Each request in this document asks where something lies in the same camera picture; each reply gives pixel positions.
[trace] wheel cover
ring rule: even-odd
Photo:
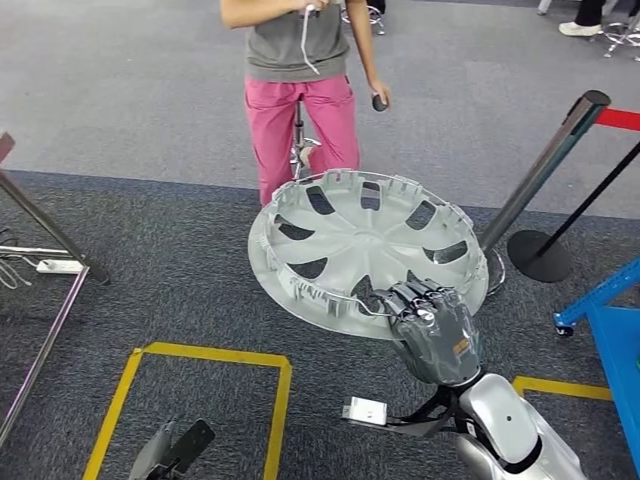
[[[275,192],[251,226],[248,253],[258,282],[293,315],[392,340],[372,289],[414,275],[457,289],[472,314],[480,308],[488,274],[472,227],[411,180],[329,170]]]

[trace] floor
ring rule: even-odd
[[[394,2],[387,35],[375,39],[394,95],[387,113],[371,109],[352,56],[368,170],[420,181],[482,229],[583,92],[640,111],[628,52],[605,60],[604,45],[557,33],[571,5],[539,17],[535,4],[485,3]],[[416,440],[339,421],[346,396],[408,412],[430,390],[384,343],[294,319],[254,279],[246,238],[258,207],[239,108],[242,42],[220,25],[216,2],[0,5],[0,124],[17,142],[3,166],[113,278],[83,289],[0,452],[0,479],[82,478],[127,358],[152,341],[286,356],[294,373],[278,478],[468,478],[446,435]],[[636,137],[593,127],[514,229],[552,231]],[[632,165],[569,233],[574,264],[566,281],[537,284],[508,265],[505,288],[477,316],[487,365],[509,379],[605,385],[587,325],[562,339],[550,314],[638,255],[638,180],[640,165]],[[21,243],[51,244],[8,199],[0,204],[0,224]],[[69,287],[20,268],[37,288],[0,290],[0,412]],[[640,299],[630,292],[618,303]],[[217,433],[190,478],[260,478],[276,383],[264,367],[143,358],[99,478],[128,478],[137,452],[175,414],[185,424],[207,418]],[[635,478],[611,402],[527,398],[589,478]]]

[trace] orange label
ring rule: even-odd
[[[462,340],[454,346],[454,353],[456,355],[460,355],[461,352],[463,352],[468,346],[469,341],[466,338],[463,338]]]

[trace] black handheld object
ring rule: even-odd
[[[184,475],[215,438],[216,434],[207,422],[198,419],[165,453],[160,463],[170,465],[173,470]]]
[[[383,112],[389,106],[382,103],[382,98],[380,98],[380,95],[374,95],[374,98],[371,99],[371,104],[374,106],[374,110],[377,112]]]

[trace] person's hand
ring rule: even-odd
[[[327,5],[331,3],[331,0],[294,0],[294,2],[295,4],[294,10],[298,10],[300,13],[304,13],[304,10],[308,5],[313,5],[314,7],[315,7],[316,12],[324,10],[327,7]]]
[[[383,82],[381,82],[378,79],[371,80],[369,82],[369,87],[374,92],[374,95],[380,95],[380,100],[384,105],[387,107],[391,106],[390,99],[389,97],[389,87],[385,85]]]

